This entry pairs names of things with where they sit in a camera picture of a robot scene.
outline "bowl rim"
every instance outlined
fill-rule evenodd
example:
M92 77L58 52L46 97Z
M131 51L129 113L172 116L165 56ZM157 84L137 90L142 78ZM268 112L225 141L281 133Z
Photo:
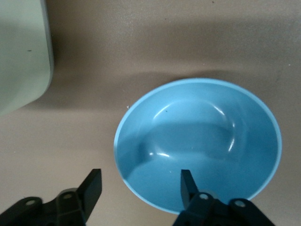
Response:
M172 81L169 83L166 83L164 85L161 85L153 90L151 90L150 92L144 94L142 97L140 97L128 110L127 112L124 114L124 116L122 117L118 128L116 130L116 134L115 134L115 138L114 138L114 160L115 160L115 165L118 169L118 172L123 180L123 182L127 185L127 187L137 196L139 197L141 200L143 200L145 203L149 204L152 207L155 207L159 210L163 210L165 212L169 212L169 213L173 213L173 214L179 214L178 211L174 211L174 210L169 210L166 208L163 208L161 206L158 206L150 201L148 201L147 199L145 199L144 197L142 197L139 193L137 193L132 186L128 183L128 181L126 179L123 178L121 170L118 166L118 160L117 160L117 147L118 147L118 140L119 140L119 136L120 136L120 132L121 129L124 125L124 123L126 122L127 118L130 116L130 114L135 110L135 108L137 108L142 102L144 102L146 99L148 99L149 97L153 96L154 94L165 90L167 88L173 87L173 86L178 86L178 85L183 85L183 84L189 84L189 83L205 83L205 84L216 84L216 85L221 85L224 87L228 87L234 90L237 90L245 95L247 95L249 98L251 98L255 103L257 103L264 111L265 113L268 115L268 117L270 118L274 129L275 129L275 133L276 133L276 137L277 137L277 144L278 144L278 150L277 150L277 158L274 164L274 168L273 170L270 172L269 176L266 178L265 182L257 189L256 192L254 192L252 195L250 195L249 197L243 197L247 200L251 200L253 199L256 195L258 195L267 185L268 183L272 180L272 178L274 177L277 168L280 164L280 159L281 159L281 154L282 154L282 137L281 137L281 131L280 131L280 127L279 124L274 116L274 114L272 113L272 111L268 108L268 106L260 99L258 98L255 94L251 93L250 91L248 91L247 89L233 84L231 82L228 81L224 81L224 80L218 80L218 79L210 79L210 78L187 78L187 79L180 79L180 80L176 80L176 81Z

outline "blue bowl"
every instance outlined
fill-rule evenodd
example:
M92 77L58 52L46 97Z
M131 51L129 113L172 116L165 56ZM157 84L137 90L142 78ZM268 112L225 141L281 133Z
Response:
M140 98L121 120L117 168L129 189L170 213L184 209L181 169L222 202L252 199L272 179L281 133L269 108L229 82L184 79Z

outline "beige tabletop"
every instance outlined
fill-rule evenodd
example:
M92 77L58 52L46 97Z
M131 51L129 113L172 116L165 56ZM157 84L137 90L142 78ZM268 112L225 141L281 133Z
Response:
M89 226L170 226L115 166L116 128L139 97L181 78L233 82L261 98L283 136L279 168L252 201L301 222L301 1L48 0L55 71L38 100L0 118L0 212L44 202L103 171Z

